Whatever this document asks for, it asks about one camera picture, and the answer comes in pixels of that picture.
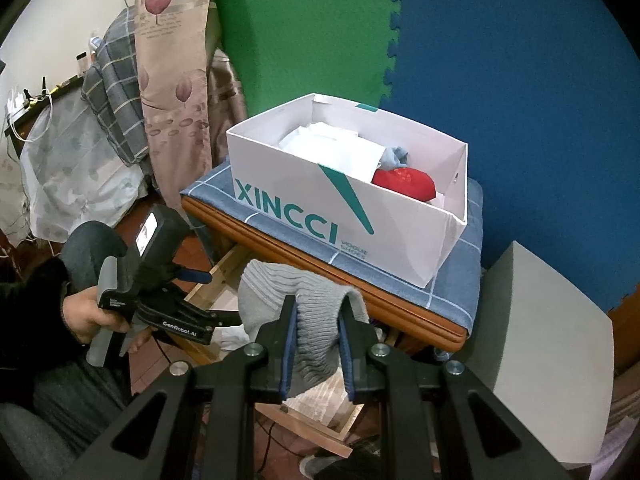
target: white tissue paper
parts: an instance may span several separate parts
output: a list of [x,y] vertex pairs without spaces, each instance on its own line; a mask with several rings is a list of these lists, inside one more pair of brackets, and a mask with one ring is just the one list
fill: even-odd
[[249,336],[244,331],[244,324],[238,326],[217,326],[213,331],[211,341],[221,350],[232,352],[250,343]]
[[371,182],[384,146],[363,139],[353,130],[311,123],[300,126],[278,144],[283,151],[322,164],[363,182]]
[[444,195],[436,191],[436,198],[434,198],[433,200],[429,200],[427,204],[439,207],[440,209],[444,209]]

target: metal screw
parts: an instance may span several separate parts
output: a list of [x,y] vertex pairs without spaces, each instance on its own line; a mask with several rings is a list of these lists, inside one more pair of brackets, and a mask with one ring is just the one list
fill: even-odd
[[439,348],[433,349],[433,358],[436,359],[436,361],[441,363],[451,359],[452,355],[453,355],[452,352],[445,352],[444,350],[440,350]]
[[244,345],[244,354],[249,357],[256,357],[262,353],[264,346],[260,343],[247,343]]
[[384,343],[376,343],[371,347],[371,353],[376,357],[386,357],[391,354],[391,348]]
[[444,369],[451,375],[460,375],[465,371],[465,365],[463,365],[460,361],[447,361],[447,363],[444,365]]
[[169,373],[174,376],[184,375],[189,371],[189,363],[186,361],[176,361],[169,366]]

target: gray pants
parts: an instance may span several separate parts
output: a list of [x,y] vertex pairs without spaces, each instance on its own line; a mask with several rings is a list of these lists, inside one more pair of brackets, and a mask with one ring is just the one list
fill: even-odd
[[[78,227],[60,254],[73,292],[97,285],[104,259],[124,256],[126,251],[122,239],[107,225],[87,222]],[[36,373],[33,413],[0,404],[0,434],[31,479],[56,480],[113,422],[129,399],[127,357],[108,369],[90,366],[83,354],[58,368]]]

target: white wall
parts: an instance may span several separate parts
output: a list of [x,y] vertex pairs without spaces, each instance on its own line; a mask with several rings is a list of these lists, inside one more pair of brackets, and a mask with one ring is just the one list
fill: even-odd
[[40,93],[42,76],[53,88],[76,74],[91,34],[102,36],[123,8],[123,0],[31,0],[0,46],[0,110],[14,85]]

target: gray knit sock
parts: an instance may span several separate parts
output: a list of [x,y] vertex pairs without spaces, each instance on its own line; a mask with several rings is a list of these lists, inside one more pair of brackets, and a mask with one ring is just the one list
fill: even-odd
[[289,397],[329,378],[338,368],[338,312],[345,296],[356,320],[369,322],[362,295],[306,270],[251,260],[238,287],[238,310],[255,341],[258,329],[280,317],[287,294],[298,304],[298,341]]

